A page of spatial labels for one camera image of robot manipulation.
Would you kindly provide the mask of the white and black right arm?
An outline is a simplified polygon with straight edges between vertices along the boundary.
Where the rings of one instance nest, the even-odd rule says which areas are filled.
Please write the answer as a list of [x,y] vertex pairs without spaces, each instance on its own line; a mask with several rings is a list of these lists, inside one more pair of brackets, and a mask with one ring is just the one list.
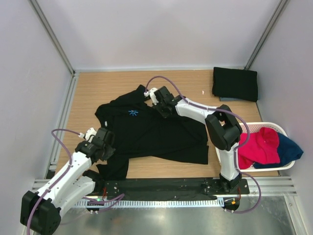
[[144,95],[152,100],[153,108],[163,117],[175,114],[191,118],[206,126],[210,141],[219,150],[221,189],[227,194],[233,193],[242,178],[238,171],[236,154],[242,128],[231,109],[226,105],[205,106],[180,95],[174,97],[165,86],[159,89],[152,88]]

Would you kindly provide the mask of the red t shirt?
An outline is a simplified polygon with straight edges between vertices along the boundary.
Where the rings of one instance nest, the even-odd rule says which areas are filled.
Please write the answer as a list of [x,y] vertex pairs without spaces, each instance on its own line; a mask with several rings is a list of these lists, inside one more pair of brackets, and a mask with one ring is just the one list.
[[239,168],[247,169],[254,163],[280,163],[278,145],[278,134],[274,129],[262,127],[258,132],[251,133],[248,142],[238,149]]

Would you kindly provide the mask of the folded grey t shirt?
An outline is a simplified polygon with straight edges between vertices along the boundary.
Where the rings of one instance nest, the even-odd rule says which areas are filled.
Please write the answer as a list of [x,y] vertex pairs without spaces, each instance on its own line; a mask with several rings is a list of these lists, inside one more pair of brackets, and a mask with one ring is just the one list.
[[240,101],[240,99],[237,99],[237,98],[229,98],[229,97],[220,97],[220,101],[232,102],[232,101]]

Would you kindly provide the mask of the navy blue t shirt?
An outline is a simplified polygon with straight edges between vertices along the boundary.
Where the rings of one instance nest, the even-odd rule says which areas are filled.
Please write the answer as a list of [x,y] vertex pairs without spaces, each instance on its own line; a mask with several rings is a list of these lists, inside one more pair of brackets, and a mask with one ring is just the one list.
[[284,167],[289,163],[299,160],[303,155],[303,150],[291,139],[286,137],[281,133],[278,134],[279,145],[277,148],[278,157],[280,159],[280,163],[275,164],[261,164],[254,163],[253,167],[255,169],[265,169],[265,168],[277,168]]

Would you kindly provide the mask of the aluminium frame post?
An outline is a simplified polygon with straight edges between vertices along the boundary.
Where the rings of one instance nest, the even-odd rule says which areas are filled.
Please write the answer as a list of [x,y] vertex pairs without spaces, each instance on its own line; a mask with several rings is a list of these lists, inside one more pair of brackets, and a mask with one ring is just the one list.
[[279,21],[280,17],[282,16],[283,12],[285,11],[286,7],[289,4],[289,0],[280,0],[277,4],[277,6],[274,9],[274,12],[272,13],[263,33],[261,34],[261,37],[259,38],[252,54],[250,55],[246,65],[244,66],[244,70],[250,70],[253,63],[255,62],[257,56],[259,55],[261,49],[265,45],[267,39],[271,35],[273,29],[275,28],[277,22]]
[[48,37],[50,38],[52,44],[54,45],[55,49],[57,50],[59,56],[61,57],[65,67],[71,74],[71,76],[75,75],[75,69],[71,65],[64,49],[62,48],[54,30],[52,29],[47,17],[45,16],[42,8],[40,7],[39,3],[37,0],[28,0],[29,4],[33,8],[33,11],[35,15],[38,17],[40,23],[42,24],[45,32],[47,33]]

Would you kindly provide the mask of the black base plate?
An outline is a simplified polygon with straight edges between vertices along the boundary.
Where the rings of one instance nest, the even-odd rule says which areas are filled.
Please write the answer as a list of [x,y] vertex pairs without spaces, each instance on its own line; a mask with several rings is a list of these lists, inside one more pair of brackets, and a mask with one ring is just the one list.
[[183,192],[194,191],[207,195],[236,194],[248,195],[250,193],[248,182],[242,178],[235,186],[227,189],[218,178],[156,178],[156,179],[126,179],[126,180],[98,180],[95,183],[96,193],[104,193],[113,197],[131,192]]

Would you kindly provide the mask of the white laundry basket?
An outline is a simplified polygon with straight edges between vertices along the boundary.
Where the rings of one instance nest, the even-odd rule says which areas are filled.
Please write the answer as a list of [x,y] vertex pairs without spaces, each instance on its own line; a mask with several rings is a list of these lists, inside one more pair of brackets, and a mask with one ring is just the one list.
[[238,167],[243,172],[286,170],[296,159],[296,146],[285,130],[272,122],[248,122],[250,137],[238,150]]

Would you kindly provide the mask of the black t shirt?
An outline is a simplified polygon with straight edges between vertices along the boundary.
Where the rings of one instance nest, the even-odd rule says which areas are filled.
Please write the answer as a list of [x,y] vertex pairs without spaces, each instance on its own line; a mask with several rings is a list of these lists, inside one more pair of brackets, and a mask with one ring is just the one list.
[[208,164],[204,124],[181,116],[162,115],[146,104],[145,87],[100,105],[95,116],[115,134],[114,154],[97,169],[105,180],[126,179],[129,159],[154,156],[166,160]]
[[212,94],[217,97],[235,98],[251,102],[258,100],[256,71],[213,68]]

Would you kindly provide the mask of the folded black t shirt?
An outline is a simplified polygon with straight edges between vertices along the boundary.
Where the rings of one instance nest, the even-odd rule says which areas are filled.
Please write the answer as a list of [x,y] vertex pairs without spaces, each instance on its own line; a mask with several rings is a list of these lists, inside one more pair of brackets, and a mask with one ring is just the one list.
[[212,94],[217,97],[235,98],[251,102],[258,100],[256,71],[213,68]]

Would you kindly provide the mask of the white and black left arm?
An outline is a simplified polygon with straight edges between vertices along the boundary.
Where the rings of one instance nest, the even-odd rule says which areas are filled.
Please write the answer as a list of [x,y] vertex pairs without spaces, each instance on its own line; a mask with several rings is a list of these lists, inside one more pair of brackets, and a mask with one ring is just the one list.
[[109,159],[115,149],[115,135],[106,128],[90,128],[77,133],[82,139],[74,152],[68,152],[69,160],[44,186],[36,192],[27,191],[22,197],[20,223],[41,235],[51,235],[59,227],[62,217],[80,199],[88,194],[103,192],[103,177],[90,167]]

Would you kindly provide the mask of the right aluminium frame post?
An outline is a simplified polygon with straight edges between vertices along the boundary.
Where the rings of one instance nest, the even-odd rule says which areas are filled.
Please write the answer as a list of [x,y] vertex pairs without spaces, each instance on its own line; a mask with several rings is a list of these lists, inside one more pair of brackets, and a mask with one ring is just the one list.
[[272,13],[263,33],[261,34],[261,37],[259,38],[252,54],[250,55],[246,65],[244,66],[244,70],[250,70],[253,63],[255,62],[257,56],[259,55],[261,49],[265,45],[267,39],[271,35],[273,29],[275,28],[277,22],[279,21],[280,17],[282,16],[283,12],[285,11],[286,7],[289,4],[289,0],[280,0],[277,4],[277,6],[274,9],[274,12]]

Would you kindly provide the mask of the left aluminium frame post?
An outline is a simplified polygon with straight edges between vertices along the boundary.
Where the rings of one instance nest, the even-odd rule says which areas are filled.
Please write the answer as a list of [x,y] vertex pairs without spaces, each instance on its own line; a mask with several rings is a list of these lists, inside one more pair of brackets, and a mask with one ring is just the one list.
[[59,56],[61,57],[65,67],[71,74],[71,76],[75,75],[75,69],[71,65],[64,49],[62,48],[54,30],[52,29],[47,17],[45,16],[42,8],[40,7],[39,3],[37,0],[28,0],[29,4],[33,8],[33,11],[35,15],[38,17],[40,23],[42,24],[45,32],[47,33],[48,37],[50,38],[52,44],[54,45],[55,49],[57,50]]

